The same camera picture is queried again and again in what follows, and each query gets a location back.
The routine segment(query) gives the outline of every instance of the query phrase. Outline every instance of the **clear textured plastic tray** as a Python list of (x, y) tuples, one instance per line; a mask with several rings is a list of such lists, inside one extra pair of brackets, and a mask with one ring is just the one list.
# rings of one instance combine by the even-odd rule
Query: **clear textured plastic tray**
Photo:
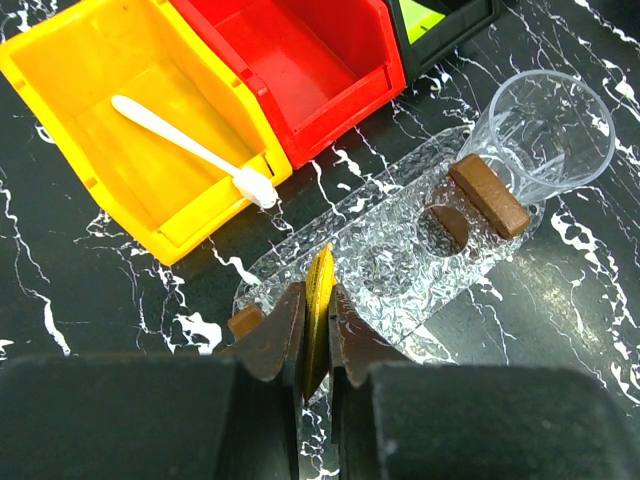
[[(413, 335), (416, 329), (513, 254), (544, 213), (543, 204), (530, 206), (531, 225), (512, 241), (495, 233), (447, 175), (468, 134), (468, 128), (456, 127), (435, 135), (258, 259), (249, 272), (262, 283), (241, 283), (234, 313), (250, 303), (271, 311), (287, 285), (303, 281), (314, 256), (332, 242), (336, 276), (362, 318), (411, 358), (425, 358), (431, 345)], [(457, 250), (426, 215), (431, 205), (464, 216), (464, 248)]]

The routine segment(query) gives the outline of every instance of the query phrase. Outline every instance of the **white plastic spoon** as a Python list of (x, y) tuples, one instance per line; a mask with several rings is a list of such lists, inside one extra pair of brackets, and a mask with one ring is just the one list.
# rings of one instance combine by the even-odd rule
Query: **white plastic spoon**
[(194, 139), (189, 138), (173, 125), (157, 116), (152, 111), (122, 95), (115, 95), (111, 98), (111, 105), (122, 115), (141, 127), (155, 133), (156, 135), (175, 143), (186, 151), (206, 160), (218, 167), (225, 173), (233, 177), (233, 184), (240, 191), (243, 197), (251, 200), (261, 208), (273, 207), (278, 202), (278, 193), (271, 184), (271, 181), (261, 173), (252, 168), (238, 168), (229, 162), (210, 152)]

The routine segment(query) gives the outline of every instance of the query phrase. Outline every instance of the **table surface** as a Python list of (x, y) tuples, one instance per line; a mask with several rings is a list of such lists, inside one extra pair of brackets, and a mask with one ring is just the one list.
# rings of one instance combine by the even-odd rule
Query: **table surface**
[[(0, 39), (71, 3), (0, 0)], [(344, 185), (362, 185), (339, 150), (375, 175), (431, 135), (472, 124), (517, 72), (547, 68), (581, 78), (613, 113), (611, 167), (549, 200), (534, 238), (428, 319), (423, 332), (432, 362), (593, 375), (640, 438), (640, 72), (633, 67), (640, 26), (633, 1), (506, 3), (495, 25), (320, 154), (321, 177), (308, 165), (284, 183), (284, 219), (297, 230), (346, 196)], [(207, 353), (227, 345), (240, 277), (224, 263), (238, 257), (248, 267), (286, 232), (250, 207), (163, 267), (96, 206), (4, 78), (0, 98), (0, 365), (27, 354)], [(315, 432), (302, 450), (309, 478), (337, 478), (335, 452), (321, 455), (331, 448), (326, 408), (318, 402), (304, 416)]]

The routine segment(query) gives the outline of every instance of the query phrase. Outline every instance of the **spoon head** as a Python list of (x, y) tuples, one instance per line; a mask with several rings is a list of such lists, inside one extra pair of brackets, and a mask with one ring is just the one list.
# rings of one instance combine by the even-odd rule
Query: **spoon head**
[(266, 210), (278, 203), (278, 192), (271, 181), (251, 168), (240, 170), (240, 174), (233, 177), (233, 184), (243, 197), (260, 208)]

